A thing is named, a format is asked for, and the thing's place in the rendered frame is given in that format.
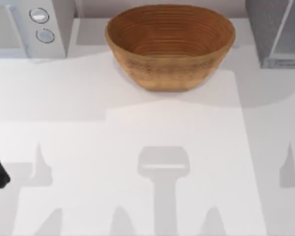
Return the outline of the brown woven basket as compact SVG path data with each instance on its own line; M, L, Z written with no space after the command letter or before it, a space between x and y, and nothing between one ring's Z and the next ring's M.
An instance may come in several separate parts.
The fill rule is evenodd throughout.
M189 91L202 84L235 38L227 17L186 4L133 7L105 27L106 42L121 69L149 91Z

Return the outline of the plain round microwave knob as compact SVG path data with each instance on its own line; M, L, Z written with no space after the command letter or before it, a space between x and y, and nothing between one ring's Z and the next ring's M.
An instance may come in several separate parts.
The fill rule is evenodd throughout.
M41 43L50 44L55 40L54 33L49 29L37 30L35 35Z

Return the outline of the microwave knob with pointer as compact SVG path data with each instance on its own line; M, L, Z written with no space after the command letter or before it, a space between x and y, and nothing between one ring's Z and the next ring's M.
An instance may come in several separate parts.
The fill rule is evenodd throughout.
M43 8L31 9L29 11L29 17L31 18L32 21L38 24L45 24L46 22L49 21L49 18L50 18L47 10Z

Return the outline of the pale microwave oven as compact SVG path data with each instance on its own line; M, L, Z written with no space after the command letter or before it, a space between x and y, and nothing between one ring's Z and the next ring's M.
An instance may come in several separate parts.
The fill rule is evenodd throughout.
M29 11L36 8L47 10L48 22L31 20ZM0 58L65 58L75 13L75 0L0 0ZM35 35L40 29L51 30L55 40L41 43Z

